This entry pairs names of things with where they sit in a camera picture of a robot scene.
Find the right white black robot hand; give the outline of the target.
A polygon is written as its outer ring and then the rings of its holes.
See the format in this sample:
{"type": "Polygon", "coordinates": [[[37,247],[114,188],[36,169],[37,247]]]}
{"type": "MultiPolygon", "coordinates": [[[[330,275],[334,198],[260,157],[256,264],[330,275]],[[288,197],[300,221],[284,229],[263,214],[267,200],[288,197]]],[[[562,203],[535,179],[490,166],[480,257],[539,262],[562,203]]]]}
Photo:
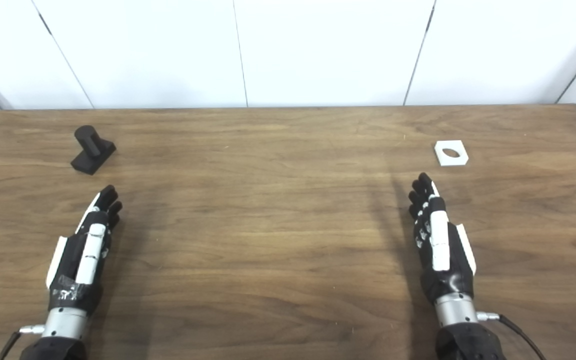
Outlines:
{"type": "Polygon", "coordinates": [[[425,298],[430,303],[449,294],[473,298],[477,265],[464,228],[450,221],[446,202],[427,173],[420,173],[411,186],[408,211],[425,298]]]}

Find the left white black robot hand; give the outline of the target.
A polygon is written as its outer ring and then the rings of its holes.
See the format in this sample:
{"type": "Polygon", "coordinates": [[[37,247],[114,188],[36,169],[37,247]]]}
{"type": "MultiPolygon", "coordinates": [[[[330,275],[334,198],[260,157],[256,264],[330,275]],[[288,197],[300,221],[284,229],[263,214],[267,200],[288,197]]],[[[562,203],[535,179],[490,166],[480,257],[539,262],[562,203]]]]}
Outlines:
{"type": "Polygon", "coordinates": [[[58,239],[46,275],[49,311],[73,308],[94,314],[103,296],[103,269],[121,209],[117,190],[107,185],[94,196],[74,233],[58,239]]]}

